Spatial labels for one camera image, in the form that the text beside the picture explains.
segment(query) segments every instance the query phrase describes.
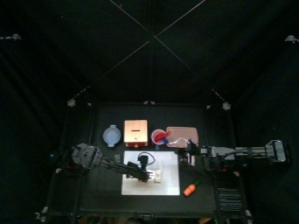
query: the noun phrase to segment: black table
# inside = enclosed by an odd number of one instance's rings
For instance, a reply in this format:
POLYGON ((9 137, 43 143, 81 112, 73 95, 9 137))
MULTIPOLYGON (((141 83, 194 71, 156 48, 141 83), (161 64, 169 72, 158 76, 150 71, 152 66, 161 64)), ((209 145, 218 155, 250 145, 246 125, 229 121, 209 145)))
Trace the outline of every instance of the black table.
MULTIPOLYGON (((129 150, 122 136, 116 147, 108 148, 102 133, 109 124, 114 124, 124 134, 124 120, 146 120, 148 136, 153 130, 165 130, 169 126, 194 127, 198 132, 198 146, 234 147, 229 112, 220 106, 104 102, 86 104, 81 101, 67 111, 59 152, 67 152, 71 146, 85 143, 97 146, 108 158, 113 159, 113 156, 120 154, 122 160, 124 151, 129 150)), ((149 139, 148 146, 137 150, 154 150, 149 139)), ((174 150, 165 145, 160 146, 160 151, 174 150)), ((70 174, 71 172, 65 174, 63 171, 53 173, 46 202, 47 216, 214 217, 212 179, 202 170, 198 159, 193 167, 178 165, 180 191, 194 179, 200 180, 200 185, 189 197, 184 197, 182 194, 178 196, 121 195, 122 175, 104 167, 85 172, 85 175, 70 174)))

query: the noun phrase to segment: orange object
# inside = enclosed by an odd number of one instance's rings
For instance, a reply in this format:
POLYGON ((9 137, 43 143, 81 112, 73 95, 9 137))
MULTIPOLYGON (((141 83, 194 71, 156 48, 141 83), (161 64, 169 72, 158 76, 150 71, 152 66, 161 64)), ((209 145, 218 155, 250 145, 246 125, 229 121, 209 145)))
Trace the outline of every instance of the orange object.
POLYGON ((200 218, 198 219, 198 223, 204 224, 205 222, 208 222, 210 220, 210 218, 200 218))
POLYGON ((184 196, 188 197, 193 193, 194 189, 196 189, 196 186, 194 185, 188 185, 188 187, 182 191, 184 196))

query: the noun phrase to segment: black wall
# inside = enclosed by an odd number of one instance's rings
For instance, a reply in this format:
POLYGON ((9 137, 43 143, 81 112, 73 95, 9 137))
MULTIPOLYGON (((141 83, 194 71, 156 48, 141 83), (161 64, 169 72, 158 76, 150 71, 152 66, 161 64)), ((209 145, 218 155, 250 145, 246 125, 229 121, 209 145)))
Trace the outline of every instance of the black wall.
POLYGON ((45 203, 50 153, 58 147, 66 101, 34 64, 30 74, 15 64, 1 54, 0 219, 22 220, 45 203))
POLYGON ((254 161, 246 171, 246 197, 254 223, 299 222, 297 62, 299 45, 289 45, 232 109, 240 146, 261 146, 280 139, 290 151, 289 165, 254 161))

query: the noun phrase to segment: white paper sheet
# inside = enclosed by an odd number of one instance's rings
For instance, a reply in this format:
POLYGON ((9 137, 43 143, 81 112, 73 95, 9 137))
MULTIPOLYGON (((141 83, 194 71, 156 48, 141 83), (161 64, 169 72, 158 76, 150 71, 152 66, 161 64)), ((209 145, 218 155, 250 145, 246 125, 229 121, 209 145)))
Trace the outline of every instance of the white paper sheet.
POLYGON ((126 150, 124 153, 124 164, 132 162, 140 164, 137 155, 141 152, 148 152, 153 155, 154 162, 149 164, 153 159, 148 156, 146 170, 161 171, 161 182, 154 183, 154 179, 148 179, 146 182, 138 181, 136 178, 126 178, 122 175, 121 194, 122 195, 180 195, 180 182, 178 182, 178 165, 177 155, 173 151, 140 151, 126 150))

